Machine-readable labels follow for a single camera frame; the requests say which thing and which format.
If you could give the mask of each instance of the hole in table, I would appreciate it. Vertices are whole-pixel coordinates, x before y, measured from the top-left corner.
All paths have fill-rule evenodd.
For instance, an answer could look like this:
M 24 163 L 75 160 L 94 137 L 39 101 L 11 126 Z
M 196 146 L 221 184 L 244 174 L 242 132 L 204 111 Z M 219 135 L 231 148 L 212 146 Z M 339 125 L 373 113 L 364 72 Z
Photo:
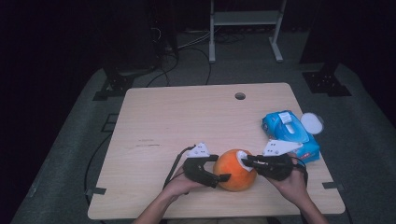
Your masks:
M 237 93 L 235 94 L 235 98 L 236 98 L 237 100 L 245 100 L 245 98 L 247 98 L 247 97 L 246 97 L 246 95 L 245 95 L 244 93 L 242 93 L 242 92 L 237 92 Z

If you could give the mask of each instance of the person's left hand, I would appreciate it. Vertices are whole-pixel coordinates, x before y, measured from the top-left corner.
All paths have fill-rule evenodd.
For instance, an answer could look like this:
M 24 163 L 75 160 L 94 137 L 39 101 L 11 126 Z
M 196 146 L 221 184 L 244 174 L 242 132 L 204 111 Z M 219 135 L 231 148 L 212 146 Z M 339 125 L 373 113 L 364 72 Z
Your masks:
M 178 196 L 187 194 L 192 189 L 202 187 L 205 187 L 205 185 L 188 179 L 184 175 L 183 167 L 180 167 L 174 174 L 174 177 L 172 177 L 172 180 L 163 189 L 163 193 L 171 195 L 173 197 L 172 201 L 175 201 Z

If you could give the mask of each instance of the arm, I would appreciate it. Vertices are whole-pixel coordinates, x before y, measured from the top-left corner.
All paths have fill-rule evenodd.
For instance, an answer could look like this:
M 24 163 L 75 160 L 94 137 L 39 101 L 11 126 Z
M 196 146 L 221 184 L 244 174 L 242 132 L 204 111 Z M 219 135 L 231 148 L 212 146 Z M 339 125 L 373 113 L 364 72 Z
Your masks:
M 290 176 L 282 181 L 267 179 L 279 190 L 285 199 L 294 203 L 300 209 L 309 224 L 329 223 L 309 197 L 304 182 L 304 175 L 301 171 L 294 169 Z
M 204 187 L 204 185 L 189 180 L 183 174 L 183 169 L 179 168 L 173 179 L 160 192 L 160 194 L 148 205 L 142 214 L 134 221 L 139 223 L 159 223 L 166 212 L 166 209 L 177 198 L 190 192 L 192 189 Z

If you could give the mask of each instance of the gray carpet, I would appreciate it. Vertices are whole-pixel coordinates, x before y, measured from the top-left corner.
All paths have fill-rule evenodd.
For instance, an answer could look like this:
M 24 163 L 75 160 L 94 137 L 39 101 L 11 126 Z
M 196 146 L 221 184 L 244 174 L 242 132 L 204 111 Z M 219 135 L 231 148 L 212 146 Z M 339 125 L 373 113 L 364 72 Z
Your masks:
M 245 35 L 233 44 L 217 44 L 217 61 L 211 65 L 208 85 L 287 82 L 303 112 L 324 119 L 324 131 L 316 138 L 334 181 L 344 187 L 341 196 L 354 223 L 394 223 L 396 213 L 396 132 L 358 76 L 343 65 L 335 75 L 352 96 L 329 97 L 313 94 L 302 72 L 319 70 L 321 64 L 299 64 L 308 33 L 281 33 L 278 40 L 284 62 L 277 63 L 268 43 L 270 34 Z M 197 36 L 179 35 L 178 44 Z M 157 78 L 150 87 L 205 85 L 209 74 L 207 43 L 183 49 L 177 67 Z M 163 69 L 176 60 L 163 58 Z M 138 77 L 133 88 L 144 88 L 162 71 Z M 120 112 L 122 97 L 93 101 L 106 80 L 103 70 L 92 75 L 78 97 L 67 121 L 35 179 L 32 190 L 21 204 L 12 223 L 99 223 L 87 217 L 84 177 L 96 149 L 87 185 L 94 188 L 106 155 L 109 133 L 103 126 L 110 114 Z M 106 126 L 111 130 L 112 124 Z M 331 223 L 349 223 L 347 212 L 327 216 Z M 299 217 L 279 217 L 283 224 L 301 223 Z M 105 223 L 130 223 L 106 220 Z

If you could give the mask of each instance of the dark background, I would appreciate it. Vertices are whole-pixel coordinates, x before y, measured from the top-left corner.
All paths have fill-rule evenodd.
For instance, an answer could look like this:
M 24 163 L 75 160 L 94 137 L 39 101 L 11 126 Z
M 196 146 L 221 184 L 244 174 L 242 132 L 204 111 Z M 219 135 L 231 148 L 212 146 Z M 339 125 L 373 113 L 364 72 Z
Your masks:
M 25 197 L 79 93 L 113 62 L 145 68 L 161 56 L 149 27 L 174 21 L 178 32 L 207 29 L 209 1 L 1 1 L 1 222 Z M 277 8 L 277 1 L 217 1 L 217 8 Z M 355 71 L 395 124 L 395 3 L 290 1 L 282 30 L 311 29 L 301 63 L 323 63 L 329 52 Z

